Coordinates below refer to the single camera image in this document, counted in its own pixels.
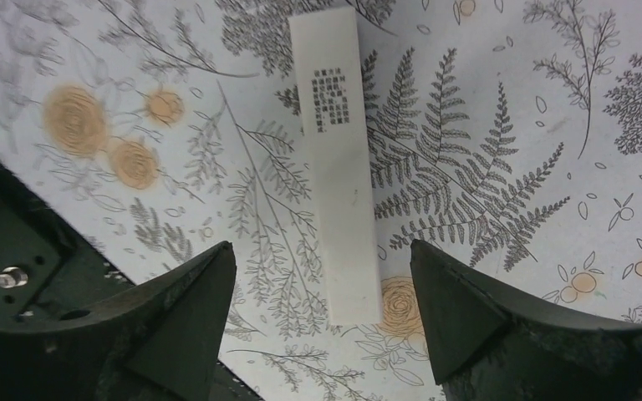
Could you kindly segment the white remote control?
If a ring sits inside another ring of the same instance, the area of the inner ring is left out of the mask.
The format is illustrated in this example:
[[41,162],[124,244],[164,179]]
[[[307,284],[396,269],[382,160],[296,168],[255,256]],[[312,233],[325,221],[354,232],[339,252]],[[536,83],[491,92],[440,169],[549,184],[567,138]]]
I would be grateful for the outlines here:
[[329,321],[377,324],[383,307],[355,10],[288,21]]

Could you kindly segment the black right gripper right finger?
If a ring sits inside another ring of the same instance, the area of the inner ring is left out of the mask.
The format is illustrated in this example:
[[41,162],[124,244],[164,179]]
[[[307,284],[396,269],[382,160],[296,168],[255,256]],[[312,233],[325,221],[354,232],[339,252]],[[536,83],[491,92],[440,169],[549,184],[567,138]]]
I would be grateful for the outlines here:
[[426,241],[410,269],[449,400],[642,400],[642,324],[553,304]]

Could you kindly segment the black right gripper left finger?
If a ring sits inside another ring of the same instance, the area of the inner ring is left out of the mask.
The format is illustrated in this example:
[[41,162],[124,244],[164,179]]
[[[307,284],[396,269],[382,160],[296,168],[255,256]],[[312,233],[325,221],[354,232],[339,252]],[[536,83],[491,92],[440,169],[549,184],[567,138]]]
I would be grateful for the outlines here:
[[55,318],[0,322],[0,400],[206,400],[237,266],[222,241]]

